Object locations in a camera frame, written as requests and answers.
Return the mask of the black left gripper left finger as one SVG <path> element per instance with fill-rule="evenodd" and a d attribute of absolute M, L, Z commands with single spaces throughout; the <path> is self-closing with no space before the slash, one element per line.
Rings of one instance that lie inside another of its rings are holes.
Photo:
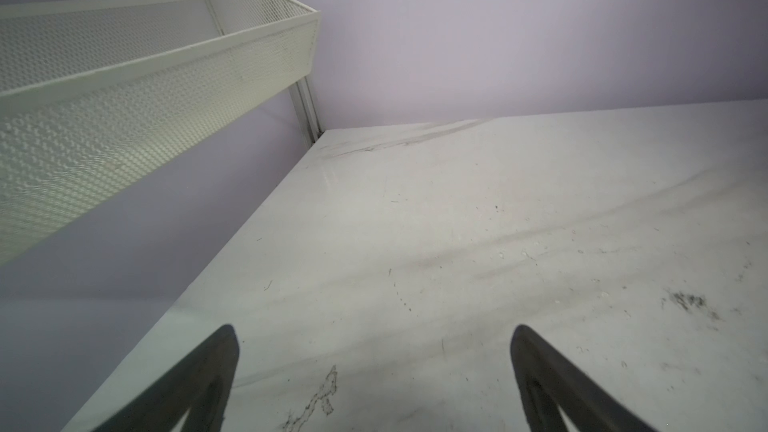
<path fill-rule="evenodd" d="M 219 327 L 130 403 L 96 429 L 219 431 L 240 348 L 230 324 Z"/>

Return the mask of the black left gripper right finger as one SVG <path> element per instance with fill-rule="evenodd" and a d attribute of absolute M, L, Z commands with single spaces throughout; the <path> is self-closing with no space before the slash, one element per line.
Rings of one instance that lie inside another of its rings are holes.
<path fill-rule="evenodd" d="M 532 431 L 565 431 L 568 417 L 580 431 L 651 431 L 527 325 L 515 328 L 510 357 Z"/>

